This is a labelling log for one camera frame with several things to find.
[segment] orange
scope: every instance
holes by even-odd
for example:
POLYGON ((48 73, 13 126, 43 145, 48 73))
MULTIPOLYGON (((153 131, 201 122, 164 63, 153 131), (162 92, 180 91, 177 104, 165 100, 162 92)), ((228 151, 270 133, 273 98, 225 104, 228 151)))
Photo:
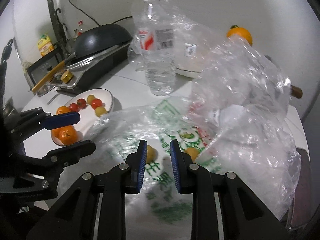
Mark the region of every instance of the orange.
POLYGON ((77 131, 72 125, 60 128, 59 137, 64 145, 70 145, 78 140, 77 131))
POLYGON ((67 106, 60 106, 58 109, 57 109, 57 112, 56 114, 64 114, 64 113, 70 113, 71 110, 69 109, 69 107, 67 106))
POLYGON ((61 127, 52 130, 52 134, 54 137, 56 137, 56 138, 59 137, 60 129, 61 129, 61 127))
POLYGON ((246 39, 250 46, 252 46, 252 37, 249 31, 245 28, 238 27, 237 25, 231 26, 230 30, 227 33, 227 37, 229 38, 233 34, 238 34, 242 38, 246 39))

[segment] bottle label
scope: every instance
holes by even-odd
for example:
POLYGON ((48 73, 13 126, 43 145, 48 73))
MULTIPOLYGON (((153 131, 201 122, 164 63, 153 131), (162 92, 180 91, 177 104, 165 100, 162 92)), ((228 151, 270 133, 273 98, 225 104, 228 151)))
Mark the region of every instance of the bottle label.
POLYGON ((213 123, 215 126, 219 127, 219 117, 220 117, 220 110, 209 112, 208 114, 209 122, 213 123))
POLYGON ((144 50, 161 50, 173 48, 173 29, 150 31, 148 28, 139 28, 141 48, 144 50))
POLYGON ((139 28, 139 38, 141 49, 155 50, 153 33, 148 28, 139 28))
POLYGON ((185 43, 184 45, 186 46, 184 50, 184 55, 186 57, 192 57, 194 54, 196 54, 196 50, 197 50, 196 44, 185 43))
POLYGON ((173 29, 168 28, 164 30, 156 30, 156 49, 169 49, 173 48, 173 29))

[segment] pan handle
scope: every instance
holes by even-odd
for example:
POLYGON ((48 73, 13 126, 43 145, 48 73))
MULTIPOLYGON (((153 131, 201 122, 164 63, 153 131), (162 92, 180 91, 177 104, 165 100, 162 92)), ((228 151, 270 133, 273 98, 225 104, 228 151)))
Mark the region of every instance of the pan handle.
POLYGON ((72 60, 76 56, 76 53, 72 53, 69 57, 65 60, 62 60, 58 65, 56 65, 52 70, 50 70, 33 88, 32 92, 35 94, 47 81, 51 81, 54 77, 55 73, 62 70, 64 66, 72 60))
POLYGON ((291 86, 291 95, 295 98, 302 98, 302 89, 296 86, 291 86))

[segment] countertop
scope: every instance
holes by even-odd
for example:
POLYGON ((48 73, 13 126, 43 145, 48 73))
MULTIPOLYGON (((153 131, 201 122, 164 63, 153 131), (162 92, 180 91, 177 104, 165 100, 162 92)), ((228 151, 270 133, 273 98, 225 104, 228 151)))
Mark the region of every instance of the countertop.
MULTIPOLYGON (((187 97, 191 92, 192 81, 190 78, 177 75, 177 88, 171 96, 187 97)), ((144 71, 136 72, 134 67, 123 62, 104 77, 102 77, 93 87, 108 89, 114 97, 114 111, 126 109, 132 106, 143 106, 150 102, 158 101, 161 98, 155 96, 150 92, 147 86, 144 71)), ((55 114, 59 106, 63 106, 72 97, 67 95, 58 95, 49 105, 47 104, 57 92, 51 90, 42 97, 34 96, 30 102, 25 106, 23 111, 42 107, 45 112, 55 114)), ((287 116, 285 118, 296 147, 304 149, 308 152, 308 144, 306 136, 295 107, 289 106, 287 116)), ((26 154, 35 158, 42 158, 48 151, 59 148, 52 140, 50 131, 43 129, 24 141, 26 154)))

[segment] metal screw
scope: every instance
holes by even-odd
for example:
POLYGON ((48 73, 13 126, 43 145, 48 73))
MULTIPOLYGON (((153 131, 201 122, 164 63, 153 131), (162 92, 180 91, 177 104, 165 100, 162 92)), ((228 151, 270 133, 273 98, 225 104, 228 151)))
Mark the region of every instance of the metal screw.
POLYGON ((82 175, 82 179, 84 180, 91 179, 91 177, 92 177, 91 173, 88 173, 88 172, 82 175))
POLYGON ((47 187, 49 186, 49 182, 47 182, 46 180, 43 180, 43 181, 41 182, 41 186, 42 186, 43 188, 47 188, 47 187))
POLYGON ((126 164, 126 163, 121 163, 121 164, 119 165, 119 169, 121 169, 121 170, 126 170, 127 168, 129 168, 129 165, 126 164))
POLYGON ((52 156, 50 159, 53 163, 55 163, 58 160, 58 157, 56 155, 52 156))
POLYGON ((197 170, 197 169, 199 169, 199 165, 195 164, 195 163, 192 163, 192 164, 189 165, 189 168, 192 169, 192 170, 197 170))
POLYGON ((233 173, 233 172, 228 172, 228 173, 227 173, 227 177, 228 177, 229 179, 235 179, 235 178, 236 178, 236 174, 233 173))

